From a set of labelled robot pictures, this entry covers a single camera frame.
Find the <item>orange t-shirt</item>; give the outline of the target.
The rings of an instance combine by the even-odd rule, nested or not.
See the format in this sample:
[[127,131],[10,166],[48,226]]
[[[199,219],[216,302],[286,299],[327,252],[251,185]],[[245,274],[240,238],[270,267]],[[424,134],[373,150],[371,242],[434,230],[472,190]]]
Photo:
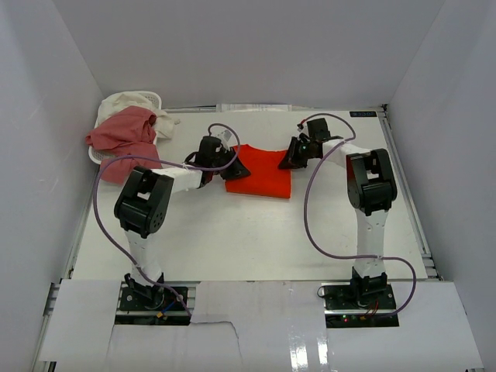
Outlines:
[[271,198],[291,197],[291,171],[279,169],[284,150],[261,150],[248,144],[240,147],[239,159],[250,176],[225,181],[227,192]]

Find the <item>pink t-shirt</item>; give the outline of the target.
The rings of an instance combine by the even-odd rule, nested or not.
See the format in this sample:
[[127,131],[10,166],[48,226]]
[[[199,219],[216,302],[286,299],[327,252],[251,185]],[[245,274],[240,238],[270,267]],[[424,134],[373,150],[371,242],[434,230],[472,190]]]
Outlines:
[[156,115],[147,108],[130,106],[106,119],[85,137],[87,145],[95,150],[109,153],[114,157],[137,155],[134,159],[121,159],[110,163],[108,159],[101,162],[104,171],[102,180],[113,184],[123,184],[136,166],[158,169],[159,155],[153,143],[156,132],[153,124]]

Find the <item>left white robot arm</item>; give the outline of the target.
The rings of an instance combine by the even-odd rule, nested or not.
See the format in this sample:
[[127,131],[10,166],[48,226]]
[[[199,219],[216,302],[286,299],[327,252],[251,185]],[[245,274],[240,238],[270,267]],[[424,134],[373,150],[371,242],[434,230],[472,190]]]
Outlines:
[[164,303],[164,272],[157,253],[149,247],[151,236],[164,224],[171,195],[206,186],[215,175],[225,181],[249,177],[251,172],[239,159],[240,151],[216,136],[204,136],[197,151],[180,167],[149,169],[136,166],[131,171],[115,204],[129,244],[133,268],[125,283],[139,303],[148,309]]

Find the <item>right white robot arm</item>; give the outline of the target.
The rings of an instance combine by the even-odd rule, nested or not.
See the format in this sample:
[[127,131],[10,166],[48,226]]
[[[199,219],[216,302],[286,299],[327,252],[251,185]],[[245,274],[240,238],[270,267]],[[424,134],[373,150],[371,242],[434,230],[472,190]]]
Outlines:
[[[385,149],[368,150],[353,145],[357,134],[344,139],[333,136],[326,114],[311,115],[298,124],[299,134],[291,138],[289,147],[278,167],[282,170],[305,168],[312,159],[319,163],[305,190],[303,221],[310,243],[322,255],[335,260],[352,260],[350,299],[358,308],[369,308],[385,292],[388,277],[384,266],[384,229],[388,213],[398,196],[398,189]],[[308,225],[308,200],[313,181],[325,161],[331,161],[346,171],[346,190],[357,221],[356,254],[327,253],[313,239]]]

